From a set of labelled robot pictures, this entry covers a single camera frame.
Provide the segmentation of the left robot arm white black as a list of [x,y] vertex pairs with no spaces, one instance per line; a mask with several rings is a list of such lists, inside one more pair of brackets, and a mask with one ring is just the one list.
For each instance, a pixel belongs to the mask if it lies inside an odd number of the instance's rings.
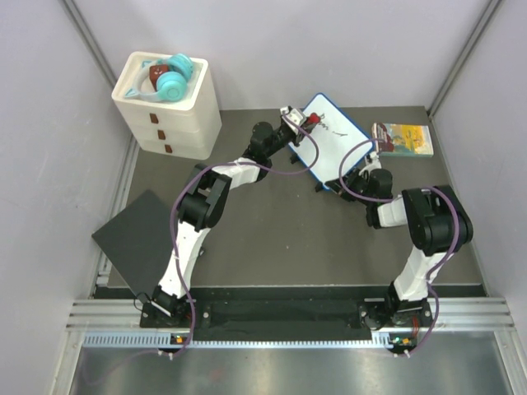
[[194,167],[171,210],[172,254],[151,296],[158,316],[167,325],[178,326],[186,319],[184,303],[190,299],[189,283],[194,264],[205,237],[222,217],[229,192],[262,180],[271,171],[271,156],[290,143],[299,146],[319,121],[315,113],[305,116],[291,109],[282,115],[276,129],[267,122],[256,123],[250,143],[239,159],[224,165]]

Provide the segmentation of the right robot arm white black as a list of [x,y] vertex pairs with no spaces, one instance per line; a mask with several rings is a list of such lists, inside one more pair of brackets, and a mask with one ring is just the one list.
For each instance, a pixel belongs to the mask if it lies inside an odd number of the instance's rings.
[[427,309],[429,286],[440,268],[473,238],[473,224],[449,185],[405,189],[392,194],[393,176],[386,169],[353,168],[329,183],[347,201],[366,206],[366,222],[374,229],[407,226],[413,243],[401,273],[384,302],[363,311],[364,323],[380,329],[420,320]]

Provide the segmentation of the red whiteboard eraser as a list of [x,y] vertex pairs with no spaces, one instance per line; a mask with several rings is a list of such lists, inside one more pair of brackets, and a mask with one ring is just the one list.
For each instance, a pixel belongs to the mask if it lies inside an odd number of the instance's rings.
[[309,116],[309,122],[317,124],[320,122],[320,116],[317,113],[311,113]]

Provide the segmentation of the blue framed whiteboard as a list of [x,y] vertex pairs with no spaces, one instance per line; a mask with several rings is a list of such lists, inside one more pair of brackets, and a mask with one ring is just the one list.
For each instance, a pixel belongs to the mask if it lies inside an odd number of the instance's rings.
[[[340,175],[359,164],[373,151],[374,144],[356,124],[325,94],[316,94],[304,109],[300,109],[307,120],[304,123],[309,133],[299,146],[292,143],[293,160],[310,167],[317,180],[315,190],[328,190],[325,184],[337,181]],[[311,113],[320,116],[320,122],[309,122]]]

